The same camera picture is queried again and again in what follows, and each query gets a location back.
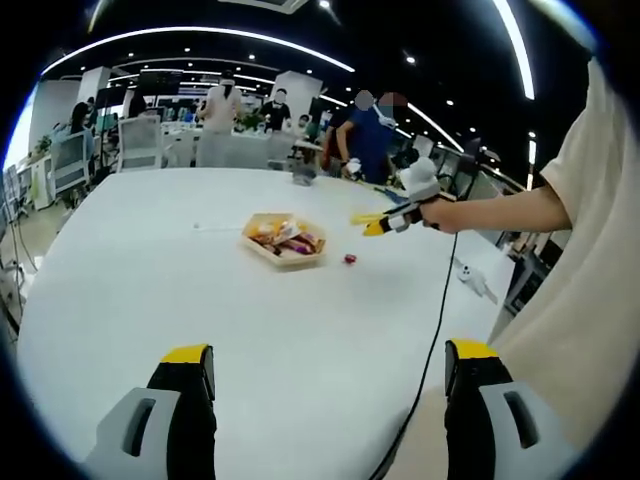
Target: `hand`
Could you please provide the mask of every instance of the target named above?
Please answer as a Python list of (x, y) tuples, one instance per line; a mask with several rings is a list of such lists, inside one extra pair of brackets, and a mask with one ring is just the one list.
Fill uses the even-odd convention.
[(342, 168), (340, 169), (340, 173), (342, 173), (342, 176), (344, 178), (346, 178), (347, 180), (353, 180), (353, 178), (351, 177), (351, 172), (347, 168), (347, 164), (346, 163), (342, 164)]
[(420, 213), (424, 219), (424, 226), (438, 225), (438, 229), (445, 233), (457, 233), (461, 230), (455, 215), (458, 204), (438, 199), (435, 202), (420, 205)]

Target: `black cable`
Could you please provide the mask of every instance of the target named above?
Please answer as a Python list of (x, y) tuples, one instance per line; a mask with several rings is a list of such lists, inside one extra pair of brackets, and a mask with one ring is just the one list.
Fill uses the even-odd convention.
[[(15, 189), (13, 188), (13, 181), (11, 179), (10, 183), (11, 183), (11, 189), (13, 190), (14, 196), (15, 196)], [(2, 181), (3, 181), (3, 185), (2, 185), (2, 196), (4, 197), (4, 204), (5, 204), (5, 208), (7, 210), (7, 212), (9, 211), (9, 202), (7, 201), (7, 192), (6, 189), (4, 188), (4, 173), (2, 174)], [(20, 284), (18, 283), (18, 275), (20, 274), (20, 261), (19, 261), (19, 257), (18, 257), (18, 242), (16, 240), (16, 231), (15, 228), (13, 227), (13, 223), (10, 221), (7, 221), (7, 223), (9, 224), (9, 227), (11, 228), (11, 236), (13, 237), (13, 253), (15, 255), (15, 262), (16, 262), (16, 292), (17, 292), (17, 300), (18, 300), (18, 305), (20, 306), (20, 321), (22, 321), (22, 315), (23, 315), (23, 309), (22, 309), (22, 300), (20, 299)]]
[(413, 414), (415, 413), (416, 409), (418, 408), (418, 404), (420, 403), (420, 397), (422, 396), (422, 388), (424, 387), (424, 381), (425, 381), (425, 378), (427, 377), (429, 362), (431, 362), (431, 355), (433, 354), (433, 349), (435, 348), (436, 342), (438, 341), (438, 335), (440, 334), (440, 327), (442, 327), (442, 317), (444, 315), (444, 306), (447, 301), (447, 291), (449, 290), (449, 281), (451, 280), (451, 271), (453, 270), (453, 259), (455, 258), (457, 246), (458, 246), (458, 234), (456, 233), (453, 239), (453, 248), (451, 249), (451, 259), (449, 260), (447, 280), (444, 285), (444, 292), (442, 293), (442, 302), (440, 303), (440, 315), (438, 317), (438, 326), (436, 327), (436, 333), (433, 335), (433, 341), (431, 342), (431, 347), (429, 348), (427, 361), (424, 364), (424, 370), (422, 371), (422, 378), (420, 379), (420, 386), (418, 387), (418, 393), (416, 394), (416, 398), (413, 401), (413, 405), (411, 406), (411, 410), (409, 410), (409, 414), (407, 415), (407, 418), (405, 419), (405, 421), (402, 423), (402, 426), (398, 430), (398, 433), (393, 439), (393, 442), (391, 443), (389, 450), (387, 450), (387, 453), (385, 454), (382, 461), (378, 464), (378, 467), (375, 469), (375, 471), (371, 474), (371, 476), (369, 477), (369, 480), (378, 480), (379, 478), (381, 478), (381, 477), (378, 477), (378, 475), (380, 475), (381, 470), (388, 464), (389, 459), (393, 456), (393, 454), (398, 449), (398, 446), (400, 445), (400, 441), (402, 440), (402, 437), (404, 436), (404, 433), (406, 432), (407, 427), (409, 426), (409, 422), (411, 421), (411, 418), (413, 417)]
[[(13, 190), (13, 194), (16, 198), (20, 198), (20, 182), (18, 182), (18, 195), (16, 196), (16, 186), (13, 183), (13, 178), (11, 178), (11, 176), (9, 176), (9, 182), (11, 183), (11, 190)], [(29, 259), (29, 263), (31, 264), (31, 266), (33, 267), (33, 269), (35, 270), (35, 272), (38, 272), (38, 267), (36, 267), (35, 262), (33, 261), (33, 258), (31, 257), (31, 254), (29, 253), (29, 250), (27, 249), (27, 246), (24, 243), (24, 238), (22, 237), (22, 226), (20, 225), (20, 212), (18, 211), (18, 215), (16, 216), (16, 223), (18, 224), (18, 236), (20, 237), (20, 243), (22, 244), (22, 248), (24, 249), (24, 253), (27, 256), (27, 259)]]
[(33, 261), (33, 258), (31, 257), (31, 254), (29, 253), (29, 250), (27, 250), (27, 246), (24, 243), (24, 238), (22, 238), (22, 226), (20, 225), (20, 215), (18, 215), (16, 222), (18, 224), (18, 236), (20, 237), (20, 243), (22, 244), (22, 249), (24, 250), (25, 255), (29, 259), (29, 263), (31, 264), (35, 272), (38, 273), (38, 267), (36, 267), (36, 264)]

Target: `white glove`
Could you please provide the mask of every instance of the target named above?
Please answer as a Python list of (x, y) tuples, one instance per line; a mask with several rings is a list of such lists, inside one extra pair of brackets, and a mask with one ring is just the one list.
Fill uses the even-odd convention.
[(347, 170), (350, 175), (354, 175), (358, 173), (362, 169), (362, 165), (360, 164), (360, 160), (357, 158), (352, 158), (346, 165)]

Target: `wooden tray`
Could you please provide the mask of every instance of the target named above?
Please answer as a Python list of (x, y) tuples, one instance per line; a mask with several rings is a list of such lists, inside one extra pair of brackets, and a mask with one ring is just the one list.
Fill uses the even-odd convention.
[(314, 255), (302, 255), (292, 250), (283, 249), (282, 254), (280, 256), (277, 256), (248, 237), (249, 233), (251, 233), (252, 230), (260, 226), (261, 224), (282, 223), (291, 218), (295, 218), (299, 223), (304, 224), (306, 226), (306, 231), (311, 235), (322, 238), (324, 240), (327, 239), (326, 234), (322, 228), (303, 218), (296, 217), (292, 213), (256, 213), (249, 219), (249, 222), (247, 222), (247, 224), (245, 225), (244, 230), (242, 230), (241, 243), (247, 248), (256, 252), (258, 255), (269, 260), (277, 267), (293, 267), (317, 263), (319, 260), (324, 258), (324, 249), (321, 253)]

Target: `black ceiling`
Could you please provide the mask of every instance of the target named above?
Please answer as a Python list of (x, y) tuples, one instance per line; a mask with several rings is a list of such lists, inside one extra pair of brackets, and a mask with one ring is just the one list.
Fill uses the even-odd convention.
[[(286, 47), (231, 35), (165, 33), (137, 36), (92, 49), (51, 70), (47, 78), (80, 74), (80, 67), (114, 66), (131, 61), (178, 57), (184, 61), (149, 64), (151, 68), (220, 71), (219, 62), (187, 57), (247, 62), (280, 71), (313, 70), (329, 87), (327, 95), (349, 101), (345, 88), (395, 90), (439, 123), (459, 143), (471, 126), (498, 152), (502, 170), (524, 182), (528, 172), (528, 132), (535, 131), (541, 167), (557, 153), (571, 122), (584, 105), (588, 57), (528, 0), (509, 0), (518, 21), (533, 72), (536, 99), (523, 93), (518, 64), (506, 28), (492, 0), (371, 2), (333, 0), (332, 11), (309, 0), (293, 15), (216, 0), (158, 2), (111, 0), (91, 34), (88, 20), (70, 32), (63, 51), (119, 33), (152, 27), (208, 26), (262, 33), (304, 45), (356, 69), (351, 74), (313, 56)], [(92, 10), (87, 12), (90, 18)], [(415, 57), (415, 66), (405, 61)], [(123, 67), (137, 73), (143, 64)], [(274, 79), (277, 72), (242, 65), (242, 74)], [(453, 100), (454, 106), (446, 104)], [(399, 119), (405, 131), (437, 132), (413, 114)]]

